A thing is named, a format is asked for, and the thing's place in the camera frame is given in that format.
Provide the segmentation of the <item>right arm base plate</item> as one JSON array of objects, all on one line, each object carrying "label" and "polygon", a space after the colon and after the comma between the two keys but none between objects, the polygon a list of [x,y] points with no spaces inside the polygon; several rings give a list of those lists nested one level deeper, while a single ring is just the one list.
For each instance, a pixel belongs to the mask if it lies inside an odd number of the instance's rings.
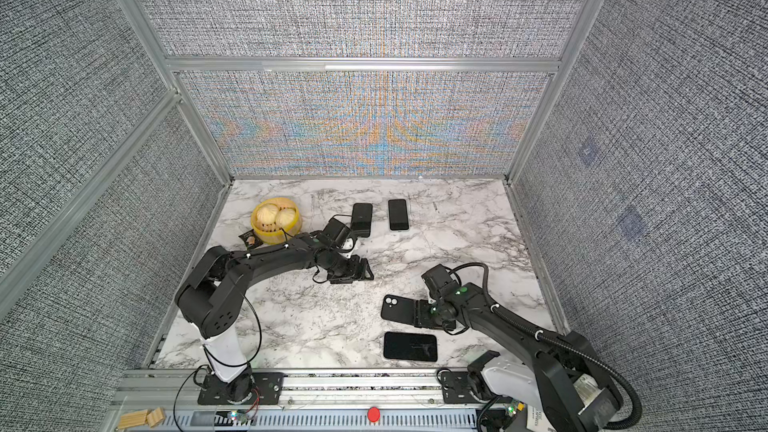
[{"label": "right arm base plate", "polygon": [[482,376],[475,372],[440,369],[436,378],[446,404],[480,404],[495,396]]}]

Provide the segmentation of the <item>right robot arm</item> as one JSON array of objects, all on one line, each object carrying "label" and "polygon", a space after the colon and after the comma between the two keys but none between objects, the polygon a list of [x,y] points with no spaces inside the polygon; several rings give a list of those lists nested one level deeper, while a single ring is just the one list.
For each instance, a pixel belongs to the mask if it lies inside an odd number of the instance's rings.
[{"label": "right robot arm", "polygon": [[633,416],[614,419],[624,405],[622,395],[585,342],[572,344],[569,338],[536,326],[473,283],[430,285],[428,290],[436,316],[490,337],[533,372],[538,409],[557,431],[621,430],[632,425]]}]

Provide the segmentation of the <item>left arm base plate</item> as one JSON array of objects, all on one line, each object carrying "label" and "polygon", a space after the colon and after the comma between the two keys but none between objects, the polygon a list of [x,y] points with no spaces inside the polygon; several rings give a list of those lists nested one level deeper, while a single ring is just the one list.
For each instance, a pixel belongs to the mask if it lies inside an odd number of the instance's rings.
[{"label": "left arm base plate", "polygon": [[245,406],[277,405],[285,375],[280,372],[243,373],[230,383],[209,373],[203,380],[197,398],[198,405]]}]

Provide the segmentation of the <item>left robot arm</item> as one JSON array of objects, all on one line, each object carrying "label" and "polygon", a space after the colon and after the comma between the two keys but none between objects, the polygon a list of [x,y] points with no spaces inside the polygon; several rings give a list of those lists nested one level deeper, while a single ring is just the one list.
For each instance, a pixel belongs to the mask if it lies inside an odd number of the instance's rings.
[{"label": "left robot arm", "polygon": [[235,330],[247,290],[282,273],[313,267],[325,271],[331,284],[374,278],[367,259],[346,253],[320,232],[300,233],[282,244],[248,251],[216,246],[205,252],[180,285],[175,303],[200,334],[212,385],[223,400],[240,404],[253,396],[254,358],[245,356]]}]

